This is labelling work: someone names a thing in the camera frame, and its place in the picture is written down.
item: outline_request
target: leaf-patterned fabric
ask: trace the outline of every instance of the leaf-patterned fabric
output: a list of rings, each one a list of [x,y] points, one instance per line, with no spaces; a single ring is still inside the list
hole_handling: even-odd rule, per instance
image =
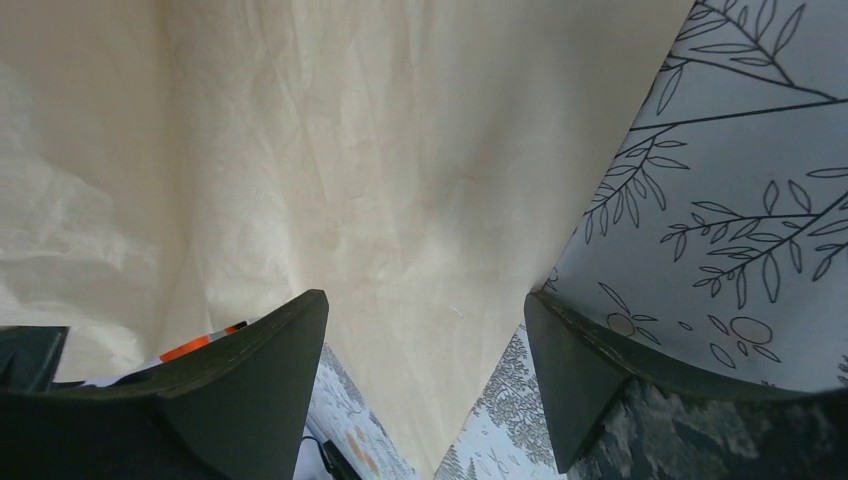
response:
[[[696,2],[545,288],[700,368],[848,385],[846,23]]]

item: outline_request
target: beige cloth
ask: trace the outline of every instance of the beige cloth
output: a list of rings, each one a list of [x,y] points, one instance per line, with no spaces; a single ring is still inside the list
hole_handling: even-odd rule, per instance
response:
[[[323,288],[432,476],[690,4],[2,0],[0,321],[90,377]]]

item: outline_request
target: black cable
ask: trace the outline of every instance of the black cable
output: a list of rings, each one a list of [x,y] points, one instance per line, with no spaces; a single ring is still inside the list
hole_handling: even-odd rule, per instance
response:
[[[301,437],[300,443],[303,443],[304,440],[312,440],[315,442],[316,445],[318,445],[318,454],[321,456],[321,463],[324,464],[324,469],[327,470],[327,473],[332,475],[333,467],[330,464],[330,459],[327,458],[327,453],[324,451],[324,445],[321,444],[321,441],[313,437],[312,435],[306,435],[304,437]]]

